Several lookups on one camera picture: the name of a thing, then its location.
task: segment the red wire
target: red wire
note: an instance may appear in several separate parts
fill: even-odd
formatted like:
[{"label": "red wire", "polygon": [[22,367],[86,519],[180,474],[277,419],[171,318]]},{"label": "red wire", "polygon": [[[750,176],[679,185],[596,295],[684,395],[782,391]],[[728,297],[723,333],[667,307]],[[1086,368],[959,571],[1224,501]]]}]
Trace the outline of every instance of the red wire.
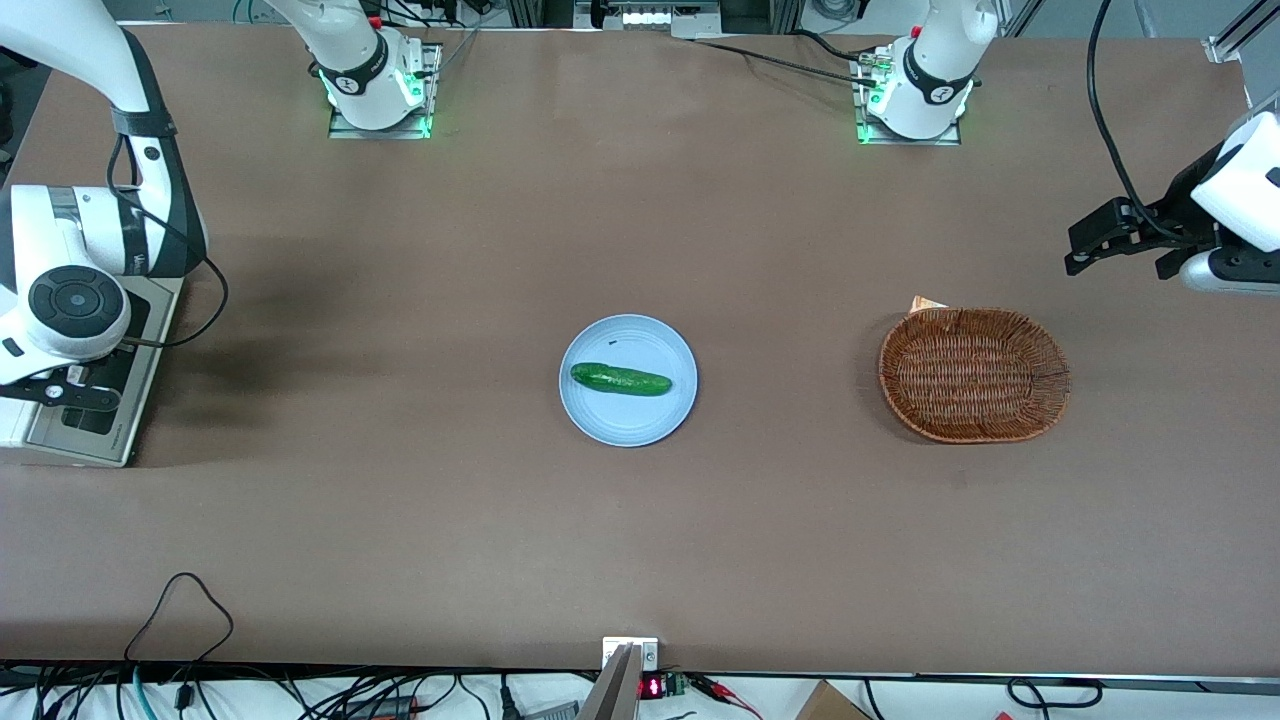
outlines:
[{"label": "red wire", "polygon": [[740,698],[737,696],[733,696],[733,698],[730,700],[728,703],[732,705],[733,707],[741,707],[742,710],[750,712],[751,715],[755,715],[755,720],[764,720],[764,717],[762,717],[760,714],[756,712],[754,707],[751,707],[750,705],[748,705],[746,702],[744,702],[742,698]]},{"label": "red wire", "polygon": [[737,697],[737,693],[735,693],[733,691],[726,688],[724,685],[713,682],[712,683],[712,692],[714,692],[724,702],[732,705],[733,707],[745,710],[745,711],[750,712],[751,715],[755,715],[755,720],[764,720],[764,717],[760,716],[760,714],[756,712],[756,710],[754,707],[751,707],[750,705],[748,705],[745,700]]}]

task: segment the black cable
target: black cable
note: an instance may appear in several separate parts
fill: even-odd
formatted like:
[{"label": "black cable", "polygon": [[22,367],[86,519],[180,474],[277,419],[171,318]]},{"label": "black cable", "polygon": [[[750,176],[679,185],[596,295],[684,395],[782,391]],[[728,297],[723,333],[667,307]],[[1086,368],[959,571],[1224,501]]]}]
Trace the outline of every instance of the black cable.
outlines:
[{"label": "black cable", "polygon": [[1084,63],[1084,83],[1089,96],[1089,110],[1093,111],[1093,122],[1098,126],[1098,133],[1102,136],[1102,142],[1107,146],[1107,155],[1111,156],[1111,164],[1115,165],[1116,174],[1120,176],[1120,184],[1124,186],[1125,195],[1129,197],[1129,202],[1133,204],[1134,213],[1137,213],[1139,218],[1146,220],[1146,223],[1160,234],[1170,240],[1187,242],[1185,237],[1157,223],[1156,218],[1151,214],[1151,210],[1142,204],[1142,200],[1138,197],[1138,190],[1134,188],[1133,179],[1129,178],[1129,170],[1125,169],[1124,160],[1120,159],[1120,150],[1116,147],[1116,141],[1111,137],[1107,122],[1102,118],[1102,108],[1098,106],[1098,88],[1096,78],[1098,37],[1102,33],[1102,22],[1106,20],[1107,10],[1110,8],[1111,0],[1102,0],[1102,5],[1098,6],[1098,17],[1093,20],[1093,31],[1089,32],[1089,49]]},{"label": "black cable", "polygon": [[40,667],[36,673],[36,703],[31,706],[31,720],[41,720],[45,714],[46,694],[49,694],[49,687],[45,684],[45,669]]},{"label": "black cable", "polygon": [[[1036,683],[1033,683],[1029,678],[1010,678],[1009,682],[1005,683],[1005,692],[1009,693],[1009,700],[1016,702],[1018,705],[1028,710],[1039,710],[1041,714],[1043,714],[1044,720],[1051,720],[1048,716],[1050,708],[1084,710],[1087,707],[1093,707],[1094,705],[1102,702],[1102,683],[1092,682],[1089,683],[1089,687],[1093,688],[1096,694],[1089,700],[1082,702],[1048,702],[1044,700],[1044,696],[1041,694],[1039,688],[1036,687]],[[1032,694],[1036,697],[1036,700],[1027,701],[1018,697],[1018,693],[1014,692],[1014,688],[1027,688],[1032,691]]]},{"label": "black cable", "polygon": [[826,50],[827,53],[829,53],[829,54],[840,58],[841,60],[849,60],[851,63],[856,63],[861,58],[861,55],[864,53],[873,53],[876,50],[876,47],[877,47],[876,45],[872,45],[870,47],[863,47],[861,50],[854,50],[852,53],[844,53],[840,49],[837,49],[835,45],[827,42],[826,37],[818,35],[817,32],[810,32],[808,29],[804,29],[803,27],[791,31],[791,35],[799,35],[800,37],[808,37],[809,40],[812,40],[812,41],[817,42],[819,46],[822,46],[822,49]]},{"label": "black cable", "polygon": [[867,688],[867,702],[872,706],[872,712],[876,715],[876,720],[884,720],[884,716],[881,715],[879,706],[876,705],[876,693],[872,692],[870,678],[863,678],[863,687]]},{"label": "black cable", "polygon": [[67,716],[67,720],[76,720],[77,717],[79,717],[81,706],[84,703],[86,700],[88,700],[88,696],[93,692],[93,688],[96,688],[99,683],[102,682],[102,678],[106,676],[108,671],[110,671],[109,666],[102,667],[102,670],[97,675],[95,675],[93,679],[88,683],[88,687],[82,685],[84,692],[83,694],[76,696],[76,705],[72,706],[72,712],[70,715]]},{"label": "black cable", "polygon": [[160,606],[164,605],[164,598],[169,594],[169,589],[173,587],[174,583],[177,583],[182,578],[191,578],[192,580],[195,580],[196,584],[200,585],[201,592],[205,593],[205,598],[209,600],[209,603],[216,607],[218,611],[223,614],[223,618],[227,619],[227,633],[223,634],[221,639],[209,646],[209,650],[201,652],[195,660],[192,660],[192,664],[202,662],[206,657],[209,657],[210,653],[212,653],[215,650],[221,647],[223,643],[230,639],[232,633],[236,632],[236,620],[232,618],[232,614],[228,612],[225,607],[223,607],[223,603],[218,602],[218,598],[214,597],[214,593],[209,592],[209,585],[205,584],[205,580],[200,579],[200,575],[195,573],[188,573],[188,571],[174,573],[174,575],[169,578],[169,582],[164,584],[164,589],[160,591],[160,597],[156,600],[156,606],[151,609],[151,615],[147,616],[147,621],[143,623],[141,628],[138,628],[137,633],[133,633],[133,638],[129,639],[129,644],[124,646],[125,662],[137,662],[133,657],[129,657],[129,651],[133,650],[133,646],[151,628],[151,623],[154,623],[156,615],[160,614]]},{"label": "black cable", "polygon": [[[174,228],[169,223],[166,223],[166,222],[161,220],[160,218],[157,218],[154,213],[151,213],[150,210],[147,210],[146,208],[143,208],[142,204],[138,202],[137,200],[134,200],[134,199],[124,195],[124,192],[120,192],[120,188],[116,187],[116,184],[115,184],[115,163],[120,158],[120,149],[124,145],[127,145],[125,136],[116,133],[116,136],[115,136],[115,146],[111,149],[111,158],[106,161],[106,188],[111,191],[111,195],[114,195],[116,200],[119,200],[120,202],[124,202],[125,205],[129,205],[137,213],[140,213],[143,218],[147,218],[148,220],[151,220],[151,222],[159,224],[160,227],[163,227],[166,232],[172,233],[179,242],[182,242],[187,247],[187,254],[188,255],[198,255],[200,256],[200,261],[209,266],[209,270],[212,272],[214,275],[218,278],[218,283],[221,286],[221,290],[223,290],[223,299],[218,302],[218,309],[214,310],[214,314],[210,315],[207,320],[205,320],[205,324],[201,325],[198,331],[191,333],[189,336],[187,336],[187,337],[184,337],[182,340],[172,341],[172,342],[152,342],[150,340],[141,340],[141,338],[136,338],[136,337],[127,337],[127,338],[124,338],[124,342],[128,343],[128,345],[141,345],[141,346],[145,346],[145,347],[178,347],[180,345],[187,345],[188,342],[191,342],[191,341],[196,340],[197,337],[205,334],[205,331],[207,331],[209,328],[211,328],[214,325],[214,323],[218,322],[218,318],[221,316],[223,310],[227,309],[227,301],[230,299],[230,292],[232,292],[230,291],[230,286],[227,284],[227,275],[224,275],[221,268],[219,268],[218,264],[214,263],[209,258],[209,252],[207,251],[198,252],[195,247],[192,247],[192,245],[187,240],[186,234],[178,232],[177,228]],[[131,159],[131,161],[133,160],[133,147],[132,146],[129,147],[129,159]],[[134,170],[137,169],[137,164],[136,163],[133,164],[133,168],[134,168]]]},{"label": "black cable", "polygon": [[115,715],[118,720],[124,720],[124,701],[120,700],[120,685],[124,683],[124,669],[115,674]]},{"label": "black cable", "polygon": [[200,705],[205,706],[205,712],[209,714],[209,720],[218,720],[218,716],[214,715],[212,706],[209,705],[209,698],[205,697],[205,685],[200,684],[200,678],[196,678],[196,694],[200,696]]},{"label": "black cable", "polygon": [[476,698],[476,702],[480,703],[480,708],[484,710],[484,720],[492,720],[489,717],[489,706],[485,705],[485,702],[483,700],[480,700],[480,696],[477,696],[476,693],[471,692],[471,688],[468,688],[467,684],[462,682],[462,675],[456,675],[456,678],[458,679],[458,687],[462,688],[462,692],[465,692],[468,696]]},{"label": "black cable", "polygon": [[771,58],[768,55],[762,55],[762,54],[755,53],[753,50],[744,50],[741,47],[732,47],[732,46],[728,46],[728,45],[719,45],[718,42],[707,42],[704,40],[691,40],[690,42],[692,42],[694,45],[701,45],[701,46],[705,46],[705,47],[714,47],[717,50],[727,50],[730,53],[737,53],[739,55],[744,55],[746,58],[755,58],[756,60],[764,60],[765,63],[773,63],[774,65],[782,65],[783,68],[791,68],[792,70],[800,70],[803,73],[809,73],[809,74],[814,74],[814,76],[819,76],[819,77],[827,77],[827,78],[838,79],[838,81],[844,81],[844,82],[851,82],[854,85],[863,85],[863,86],[867,86],[867,87],[876,87],[876,81],[873,81],[870,78],[861,78],[861,77],[854,77],[854,76],[847,76],[847,74],[841,74],[841,73],[833,73],[831,70],[823,70],[820,68],[810,68],[809,65],[801,65],[800,63],[792,63],[791,60],[782,60],[780,58]]}]

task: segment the white floor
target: white floor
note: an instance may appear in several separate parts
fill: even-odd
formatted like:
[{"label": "white floor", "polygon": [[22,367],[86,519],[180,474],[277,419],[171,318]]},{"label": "white floor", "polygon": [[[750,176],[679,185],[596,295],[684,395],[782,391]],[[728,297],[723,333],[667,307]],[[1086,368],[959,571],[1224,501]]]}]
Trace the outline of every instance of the white floor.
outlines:
[{"label": "white floor", "polygon": [[[751,703],[764,720],[791,720],[800,711],[817,680],[791,678],[718,678],[744,701]],[[430,678],[417,692],[426,703],[445,689],[449,676]],[[489,720],[502,717],[497,675],[468,675],[468,689],[479,694],[488,708]],[[308,701],[317,701],[344,689],[349,682],[306,680],[298,687]],[[859,680],[836,680],[833,684],[855,705],[872,716]],[[177,684],[146,685],[145,692],[157,720],[173,720]],[[266,680],[225,680],[204,683],[205,693],[216,720],[292,720],[302,708],[278,685]],[[511,675],[509,687],[516,705],[525,715],[548,710],[566,702],[582,702],[591,684],[575,675],[535,674]],[[1014,720],[1042,720],[1039,711],[1019,707],[998,684],[960,684],[879,680],[876,700],[884,720],[993,720],[1007,712]],[[1044,688],[1050,701],[1076,702],[1092,694],[1087,689]],[[32,692],[0,698],[0,717],[31,717]],[[146,720],[133,689],[123,688],[124,720]],[[64,706],[64,715],[69,706]],[[694,720],[753,720],[742,710],[712,702],[690,692],[685,696],[640,703],[639,720],[668,720],[685,712]],[[97,688],[81,708],[83,720],[120,720],[115,707],[115,687]],[[184,714],[187,720],[206,720],[209,715],[198,703]],[[485,720],[480,703],[456,689],[435,708],[419,719]],[[1280,717],[1280,697],[1239,696],[1225,693],[1117,691],[1107,689],[1102,702],[1088,710],[1052,710],[1052,720],[1274,720]]]}]

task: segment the metal plate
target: metal plate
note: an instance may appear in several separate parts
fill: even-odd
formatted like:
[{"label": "metal plate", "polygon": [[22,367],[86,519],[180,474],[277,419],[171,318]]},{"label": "metal plate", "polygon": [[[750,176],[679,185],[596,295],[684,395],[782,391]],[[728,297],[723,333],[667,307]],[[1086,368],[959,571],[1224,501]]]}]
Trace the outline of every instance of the metal plate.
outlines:
[{"label": "metal plate", "polygon": [[[869,77],[879,81],[876,73],[867,72],[867,68],[856,60],[849,61],[849,73],[858,78]],[[858,83],[849,83],[854,88],[854,122],[858,123],[858,142],[863,145],[934,145],[955,146],[960,145],[960,124],[951,123],[947,132],[929,140],[911,140],[902,137],[888,129],[876,115],[867,111],[870,95],[878,88],[865,87]]]},{"label": "metal plate", "polygon": [[431,137],[431,122],[435,119],[435,91],[440,85],[442,47],[439,42],[424,42],[421,56],[410,60],[411,72],[426,70],[430,73],[422,79],[412,76],[406,78],[411,92],[421,92],[426,97],[421,106],[385,129],[357,128],[338,113],[338,108],[333,108],[329,115],[329,137],[338,140],[426,140]]},{"label": "metal plate", "polygon": [[644,667],[645,673],[653,673],[658,669],[658,638],[627,638],[627,637],[608,637],[600,643],[600,667],[609,664],[609,659],[613,657],[613,651],[618,650],[620,644],[639,644],[644,651]]}]

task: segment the robotic arm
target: robotic arm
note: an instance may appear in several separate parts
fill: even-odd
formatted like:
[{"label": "robotic arm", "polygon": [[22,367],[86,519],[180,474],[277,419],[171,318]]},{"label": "robotic arm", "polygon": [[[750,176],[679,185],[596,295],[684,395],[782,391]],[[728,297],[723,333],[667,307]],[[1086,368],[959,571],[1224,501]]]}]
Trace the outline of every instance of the robotic arm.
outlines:
[{"label": "robotic arm", "polygon": [[[374,29],[358,0],[270,1],[352,126],[388,128],[424,104],[420,40]],[[99,0],[3,3],[0,46],[106,96],[116,152],[127,146],[141,170],[137,187],[14,186],[0,199],[0,286],[17,296],[0,315],[0,397],[113,410],[114,391],[52,380],[50,370],[124,340],[131,311],[118,277],[178,278],[205,260],[177,129],[141,44]]]},{"label": "robotic arm", "polygon": [[1116,197],[1071,225],[1066,274],[1114,255],[1166,249],[1156,275],[1203,292],[1280,295],[1280,118],[1249,113],[1187,167],[1143,217]]},{"label": "robotic arm", "polygon": [[268,3],[302,36],[329,101],[352,126],[385,129],[426,101],[422,41],[374,29],[360,0]]},{"label": "robotic arm", "polygon": [[[17,306],[0,316],[0,396],[110,410],[114,392],[55,387],[32,375],[102,357],[123,340],[129,304],[116,275],[177,278],[204,260],[205,228],[177,129],[142,46],[97,0],[4,3],[0,45],[106,96],[119,142],[128,143],[142,177],[114,192],[12,188],[0,208],[9,215],[0,218],[0,246],[12,246],[0,254],[0,284],[17,295]],[[10,258],[12,265],[4,263]]]},{"label": "robotic arm", "polygon": [[883,51],[890,68],[873,72],[881,92],[872,96],[867,111],[902,137],[938,137],[964,113],[973,73],[998,24],[991,0],[929,0],[919,32],[895,40]]}]

